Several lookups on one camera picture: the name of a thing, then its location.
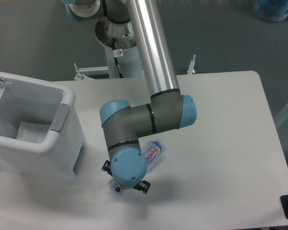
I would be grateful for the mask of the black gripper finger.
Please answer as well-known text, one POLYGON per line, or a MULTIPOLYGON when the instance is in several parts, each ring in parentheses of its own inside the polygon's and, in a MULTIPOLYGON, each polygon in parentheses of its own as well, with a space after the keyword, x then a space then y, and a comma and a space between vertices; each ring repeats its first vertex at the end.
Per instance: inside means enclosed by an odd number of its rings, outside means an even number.
POLYGON ((107 172, 107 174, 112 174, 111 172, 111 162, 109 160, 106 160, 105 163, 103 164, 102 171, 107 172))
POLYGON ((150 186, 151 186, 150 182, 143 180, 143 181, 140 181, 139 183, 137 183, 133 188, 135 190, 141 191, 144 194, 147 194, 150 186))

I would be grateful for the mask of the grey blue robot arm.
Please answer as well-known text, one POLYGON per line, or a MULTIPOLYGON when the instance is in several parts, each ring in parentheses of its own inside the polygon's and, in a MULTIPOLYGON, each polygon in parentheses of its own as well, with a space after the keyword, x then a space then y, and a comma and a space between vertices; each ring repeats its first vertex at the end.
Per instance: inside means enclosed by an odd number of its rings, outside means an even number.
POLYGON ((104 47, 110 78, 144 77, 150 103, 131 106, 114 100, 99 114, 109 159, 102 170, 120 193, 135 189, 147 193, 148 166, 160 156, 156 142, 141 149, 139 138, 193 125, 196 107, 191 96, 180 92, 154 0, 65 0, 66 12, 78 22, 97 19, 95 34, 104 47))

